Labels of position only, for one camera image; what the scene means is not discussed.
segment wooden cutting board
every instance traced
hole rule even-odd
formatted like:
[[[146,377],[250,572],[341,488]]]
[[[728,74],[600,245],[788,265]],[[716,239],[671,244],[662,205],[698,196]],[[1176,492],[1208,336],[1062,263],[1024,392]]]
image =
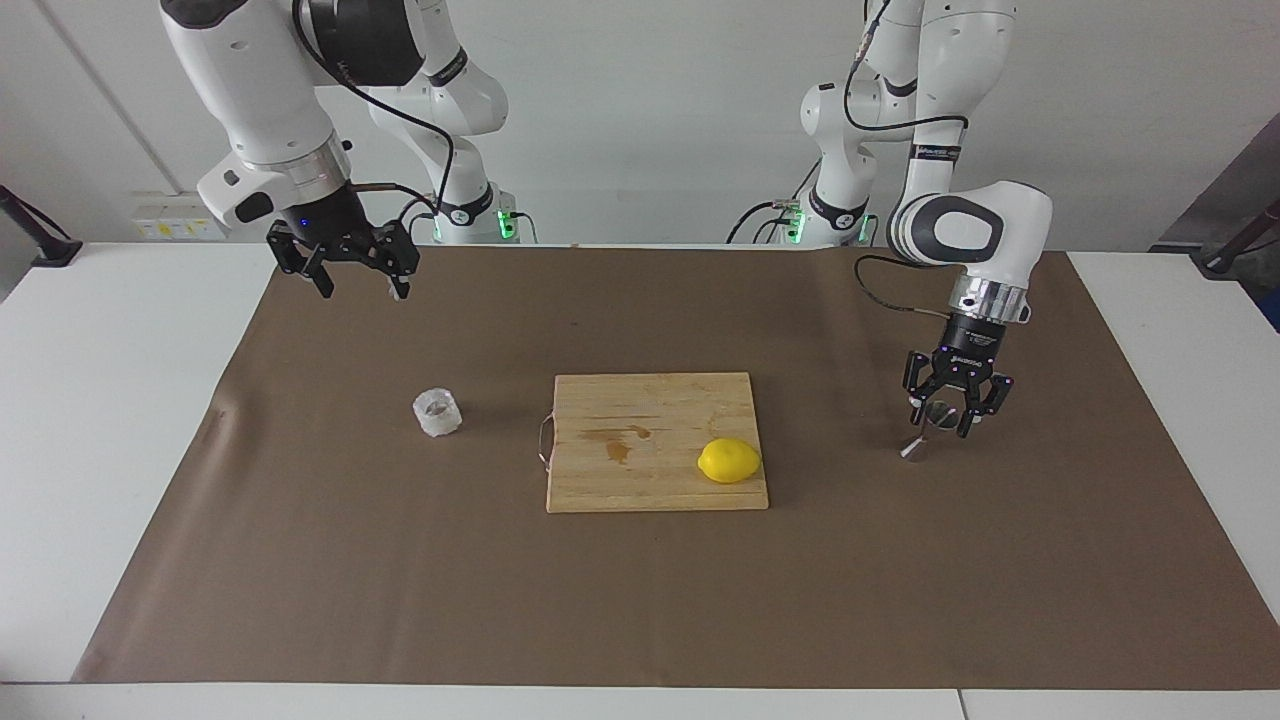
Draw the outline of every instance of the wooden cutting board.
[[[746,373],[558,375],[548,512],[765,510],[764,468],[732,486],[707,479],[708,442],[760,434]]]

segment white table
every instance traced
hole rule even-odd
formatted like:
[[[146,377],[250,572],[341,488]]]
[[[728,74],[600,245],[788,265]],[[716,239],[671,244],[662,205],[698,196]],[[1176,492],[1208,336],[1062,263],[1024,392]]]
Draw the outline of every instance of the white table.
[[[1280,618],[1280,337],[1184,258],[1073,255]],[[97,245],[0,305],[0,680],[63,683],[273,272],[261,245]],[[128,405],[120,405],[128,398]],[[1280,717],[1280,693],[0,687],[0,717]]]

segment lemon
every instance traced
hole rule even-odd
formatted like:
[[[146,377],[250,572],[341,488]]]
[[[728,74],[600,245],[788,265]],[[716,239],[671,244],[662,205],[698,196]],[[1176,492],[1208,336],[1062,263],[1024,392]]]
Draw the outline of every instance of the lemon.
[[[730,486],[750,478],[760,469],[760,454],[740,439],[717,438],[703,448],[698,469],[709,479]]]

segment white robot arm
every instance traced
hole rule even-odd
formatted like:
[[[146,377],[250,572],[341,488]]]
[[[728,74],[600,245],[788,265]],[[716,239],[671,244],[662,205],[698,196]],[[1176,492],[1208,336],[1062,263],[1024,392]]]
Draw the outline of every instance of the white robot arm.
[[[507,123],[507,94],[476,67],[458,42],[445,0],[422,0],[426,60],[407,85],[372,95],[408,115],[425,119],[453,136],[453,160],[443,137],[402,117],[370,106],[374,122],[410,146],[422,161],[433,187],[449,172],[436,240],[445,245],[520,242],[513,214],[516,199],[489,181],[475,145],[462,137],[497,132]]]
[[[361,188],[351,183],[349,146],[339,142],[315,95],[316,85],[334,81],[314,59],[344,85],[426,83],[422,87],[435,90],[428,102],[410,104],[398,95],[394,105],[411,105],[457,132],[492,132],[506,119],[506,96],[493,78],[470,67],[443,1],[160,0],[160,8],[183,68],[232,145],[230,155],[197,186],[210,210],[230,227],[280,213],[283,219],[268,236],[280,269],[312,281],[325,297],[333,292],[325,261],[378,269],[390,278],[396,295],[406,297],[419,252],[401,222],[375,228],[365,217]],[[442,55],[448,59],[436,63]],[[513,202],[484,178],[474,146],[436,135],[429,141],[425,127],[415,124],[422,133],[410,133],[403,127],[410,123],[396,120],[381,124],[394,126],[421,150],[433,179],[443,184],[457,167],[457,186],[451,177],[444,205],[476,209],[467,223],[436,220],[495,228],[497,197]],[[457,152],[452,161],[451,143]],[[489,206],[476,204],[490,192],[492,218]]]
[[[1005,325],[1030,316],[1027,288],[1053,213],[1047,195],[1023,183],[951,192],[968,117],[1000,78],[1015,14],[1014,0],[883,0],[867,23],[858,72],[845,88],[810,90],[801,110],[823,152],[800,204],[801,243],[847,243],[874,181],[863,145],[913,141],[890,245],[914,264],[964,265],[965,274],[938,348],[910,355],[904,387],[916,424],[938,389],[963,391],[960,436],[995,414],[1012,386],[995,360]]]

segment wall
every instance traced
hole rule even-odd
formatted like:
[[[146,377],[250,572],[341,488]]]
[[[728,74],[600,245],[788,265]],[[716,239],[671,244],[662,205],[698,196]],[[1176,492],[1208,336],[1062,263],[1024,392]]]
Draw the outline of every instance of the wall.
[[[477,143],[544,242],[721,242],[817,156],[800,99],[842,79],[861,24],[858,3],[836,0],[451,8],[512,102],[507,128]],[[1028,0],[1019,15],[956,188],[1006,177],[1044,188],[1055,247],[1144,250],[1277,110],[1275,0]],[[0,28],[0,177],[74,232],[129,238],[131,192],[193,190],[227,152],[155,0],[5,0]],[[357,100],[337,88],[321,99],[357,145],[358,179],[425,184]],[[873,211],[896,199],[904,152],[877,149]],[[399,202],[380,199],[371,214]]]

